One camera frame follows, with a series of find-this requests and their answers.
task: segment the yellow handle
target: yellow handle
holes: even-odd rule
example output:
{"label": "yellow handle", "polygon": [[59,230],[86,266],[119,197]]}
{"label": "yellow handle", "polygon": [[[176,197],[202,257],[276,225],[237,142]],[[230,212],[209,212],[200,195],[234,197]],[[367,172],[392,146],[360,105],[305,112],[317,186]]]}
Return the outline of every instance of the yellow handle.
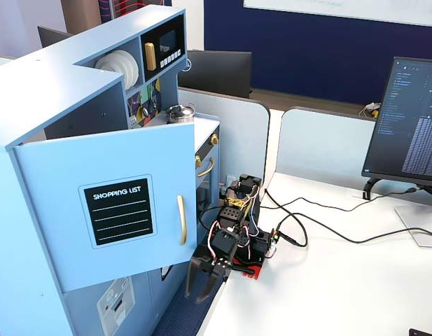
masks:
{"label": "yellow handle", "polygon": [[213,168],[214,168],[214,160],[213,160],[213,158],[210,158],[209,161],[210,161],[210,163],[211,163],[210,168],[208,168],[208,169],[205,170],[205,171],[202,171],[200,174],[197,175],[197,177],[205,176],[205,175],[208,174],[211,170],[213,170]]}
{"label": "yellow handle", "polygon": [[183,200],[183,196],[181,195],[178,195],[176,197],[176,201],[179,204],[180,221],[181,221],[180,245],[184,245],[186,243],[186,235],[187,235],[185,201]]}

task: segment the black cable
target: black cable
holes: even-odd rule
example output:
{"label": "black cable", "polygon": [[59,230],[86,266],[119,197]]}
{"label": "black cable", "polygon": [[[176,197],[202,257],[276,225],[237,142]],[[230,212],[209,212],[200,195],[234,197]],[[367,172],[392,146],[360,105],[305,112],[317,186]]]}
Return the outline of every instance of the black cable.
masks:
{"label": "black cable", "polygon": [[208,208],[208,209],[206,209],[206,210],[200,212],[200,215],[199,215],[199,222],[200,222],[200,224],[202,224],[202,227],[204,227],[205,229],[207,229],[207,231],[209,231],[209,228],[208,228],[205,224],[203,224],[203,222],[202,222],[202,216],[203,216],[203,214],[204,214],[205,212],[210,211],[210,210],[214,210],[214,209],[220,209],[220,208],[223,208],[224,206],[225,206],[225,205],[213,206],[212,208]]}
{"label": "black cable", "polygon": [[[377,235],[377,236],[374,236],[374,237],[371,237],[371,238],[368,238],[368,239],[365,239],[365,240],[353,240],[353,239],[350,239],[350,238],[348,238],[348,237],[346,237],[346,236],[344,236],[343,234],[340,234],[339,232],[337,232],[337,231],[335,231],[334,229],[332,229],[332,228],[330,228],[330,227],[328,227],[326,224],[323,224],[322,222],[319,222],[319,221],[317,221],[317,220],[315,220],[315,219],[313,219],[313,218],[311,218],[311,217],[309,217],[309,216],[307,216],[307,215],[304,215],[303,213],[291,213],[289,210],[287,210],[286,208],[284,208],[284,206],[283,205],[280,205],[277,201],[275,201],[274,200],[274,198],[269,194],[269,192],[268,192],[268,190],[267,189],[265,189],[265,193],[267,194],[267,196],[268,197],[270,197],[270,199],[278,206],[277,208],[272,208],[272,209],[283,209],[285,212],[287,212],[288,213],[288,215],[281,221],[281,222],[279,222],[279,224],[278,224],[278,226],[277,226],[277,232],[279,232],[279,229],[280,229],[280,227],[281,227],[281,224],[289,217],[289,216],[292,216],[293,218],[295,218],[296,219],[296,216],[302,216],[302,217],[305,217],[305,218],[307,218],[307,219],[309,219],[310,221],[313,221],[314,223],[317,223],[317,224],[319,224],[319,225],[321,225],[321,226],[323,226],[325,229],[327,229],[327,230],[329,230],[329,231],[331,231],[332,233],[334,233],[335,235],[337,235],[337,236],[339,236],[339,237],[341,237],[341,238],[343,238],[344,240],[346,240],[346,241],[348,241],[348,242],[350,242],[350,243],[353,243],[353,244],[363,244],[363,243],[367,243],[367,242],[370,242],[370,241],[372,241],[372,240],[375,240],[375,239],[378,239],[378,238],[383,238],[383,237],[386,237],[386,236],[390,236],[390,235],[394,235],[394,234],[398,234],[398,233],[402,233],[402,232],[407,232],[407,231],[421,231],[421,232],[424,232],[424,233],[426,233],[426,234],[428,234],[428,235],[430,235],[430,236],[432,236],[432,232],[431,231],[428,231],[428,230],[425,230],[425,229],[423,229],[423,228],[421,228],[421,227],[409,227],[409,228],[406,228],[406,229],[402,229],[402,230],[397,230],[397,231],[392,231],[392,232],[388,232],[388,233],[384,233],[384,234],[379,234],[379,235]],[[305,226],[298,220],[298,219],[296,219],[297,220],[297,222],[298,222],[298,224],[300,224],[300,226],[301,226],[301,228],[303,229],[303,232],[305,233],[305,239],[306,239],[306,246],[307,246],[307,233],[306,233],[306,229],[305,229]],[[285,236],[284,237],[284,239],[286,240],[286,241],[288,241],[288,242],[290,242],[290,243],[292,243],[292,244],[294,244],[293,242],[295,241],[294,239],[292,239],[292,238],[290,238],[290,237],[288,237],[288,236],[286,236],[285,234],[282,234],[281,233],[281,235],[283,235],[283,236]]]}
{"label": "black cable", "polygon": [[296,245],[296,246],[298,246],[298,247],[306,247],[307,246],[307,244],[308,244],[308,242],[309,242],[309,240],[308,240],[308,238],[307,238],[307,232],[306,232],[306,228],[305,228],[305,226],[300,222],[300,220],[298,219],[298,218],[296,218],[296,216],[293,214],[293,213],[291,213],[289,210],[287,210],[286,208],[284,208],[284,206],[282,206],[282,205],[280,205],[277,201],[275,201],[274,200],[274,198],[271,196],[271,194],[269,194],[269,192],[268,192],[268,190],[267,189],[265,189],[265,193],[267,194],[267,196],[268,197],[270,197],[270,199],[280,208],[280,209],[282,209],[282,210],[284,210],[286,213],[288,213],[288,216],[287,217],[285,217],[281,222],[279,222],[279,224],[278,224],[278,226],[277,226],[277,231],[279,231],[279,228],[281,227],[281,224],[289,217],[289,216],[291,216],[293,219],[295,219],[296,221],[297,221],[297,223],[300,225],[300,227],[301,227],[301,229],[302,229],[302,231],[303,231],[303,233],[304,233],[304,235],[305,235],[305,243],[304,244],[300,244],[300,243],[298,243],[296,240],[294,240],[294,239],[291,239],[289,236],[286,236],[286,235],[284,235],[283,236],[283,238],[285,239],[285,240],[287,240],[289,243],[291,243],[291,244],[294,244],[294,245]]}
{"label": "black cable", "polygon": [[353,244],[368,243],[368,242],[371,242],[372,240],[375,240],[375,239],[378,239],[378,238],[383,238],[383,237],[386,237],[386,236],[390,236],[390,235],[394,235],[394,234],[401,233],[401,232],[406,232],[406,231],[422,231],[422,232],[424,232],[424,233],[432,236],[432,232],[431,231],[428,231],[428,230],[423,229],[421,227],[418,227],[418,228],[417,227],[416,228],[415,227],[414,228],[410,227],[408,229],[402,229],[402,230],[392,231],[392,232],[388,232],[388,233],[383,233],[381,235],[379,234],[377,236],[374,236],[374,237],[371,237],[371,238],[368,238],[368,239],[365,239],[365,240],[353,240],[353,239],[350,239],[348,237],[345,237],[343,234],[340,234],[339,232],[335,231],[334,229],[331,229],[327,225],[325,225],[325,224],[323,224],[323,223],[321,223],[321,222],[319,222],[319,221],[317,221],[317,220],[315,220],[313,218],[310,218],[309,216],[304,215],[303,213],[295,213],[294,215],[295,216],[305,217],[305,218],[313,221],[314,223],[317,223],[317,224],[323,226],[325,229],[331,231],[332,233],[336,234],[337,236],[339,236],[339,237],[343,238],[344,240],[346,240],[346,241],[348,241],[350,243],[353,243]]}
{"label": "black cable", "polygon": [[[356,205],[353,209],[342,209],[342,208],[337,208],[336,206],[323,205],[323,204],[319,204],[317,202],[309,201],[308,199],[305,199],[304,197],[299,197],[297,199],[294,199],[293,201],[290,201],[289,203],[285,203],[285,204],[282,205],[282,207],[286,207],[286,206],[288,206],[288,205],[290,205],[290,204],[292,204],[294,202],[297,202],[298,200],[303,200],[303,201],[306,201],[307,203],[318,205],[319,207],[328,208],[328,209],[335,209],[335,210],[340,210],[340,211],[344,211],[344,212],[351,212],[351,211],[356,210],[357,208],[359,208],[360,206],[362,206],[364,204],[368,204],[368,203],[371,203],[372,201],[377,200],[378,198],[388,197],[388,196],[391,196],[391,195],[405,195],[405,194],[410,194],[410,193],[416,192],[418,190],[419,190],[419,188],[410,188],[410,189],[407,189],[404,192],[395,192],[395,193],[394,192],[390,192],[389,194],[376,196],[375,198],[373,198],[373,199],[371,199],[371,200],[369,200],[367,202],[363,202],[363,203],[360,203],[359,205]],[[276,207],[276,208],[272,208],[272,207],[269,207],[269,206],[261,206],[261,208],[271,209],[271,210],[280,209],[279,206]]]}

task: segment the blue wall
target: blue wall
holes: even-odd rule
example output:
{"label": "blue wall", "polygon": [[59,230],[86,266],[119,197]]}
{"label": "blue wall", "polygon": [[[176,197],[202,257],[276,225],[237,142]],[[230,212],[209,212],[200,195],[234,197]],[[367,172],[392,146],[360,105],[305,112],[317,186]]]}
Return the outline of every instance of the blue wall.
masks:
{"label": "blue wall", "polygon": [[432,27],[204,1],[206,50],[253,52],[251,86],[364,104],[380,102],[395,56],[432,59]]}

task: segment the desk divider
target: desk divider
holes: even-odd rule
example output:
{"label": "desk divider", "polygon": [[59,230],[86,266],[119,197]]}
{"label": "desk divider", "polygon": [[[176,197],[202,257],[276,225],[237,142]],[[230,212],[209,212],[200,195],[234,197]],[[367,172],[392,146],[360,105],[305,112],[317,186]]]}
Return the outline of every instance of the desk divider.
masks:
{"label": "desk divider", "polygon": [[221,183],[241,174],[264,181],[270,110],[250,99],[180,88],[179,104],[196,105],[197,112],[220,118]]}
{"label": "desk divider", "polygon": [[[374,127],[372,118],[292,108],[281,120],[276,172],[362,190],[368,178],[361,172]],[[380,181],[372,191],[384,195],[412,186]],[[432,205],[426,192],[398,198]]]}

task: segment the shopping list sign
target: shopping list sign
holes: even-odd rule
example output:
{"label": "shopping list sign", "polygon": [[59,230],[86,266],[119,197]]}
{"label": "shopping list sign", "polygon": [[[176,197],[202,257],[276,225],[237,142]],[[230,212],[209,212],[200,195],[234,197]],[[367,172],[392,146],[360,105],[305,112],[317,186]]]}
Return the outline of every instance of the shopping list sign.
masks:
{"label": "shopping list sign", "polygon": [[149,178],[81,187],[96,246],[154,233]]}

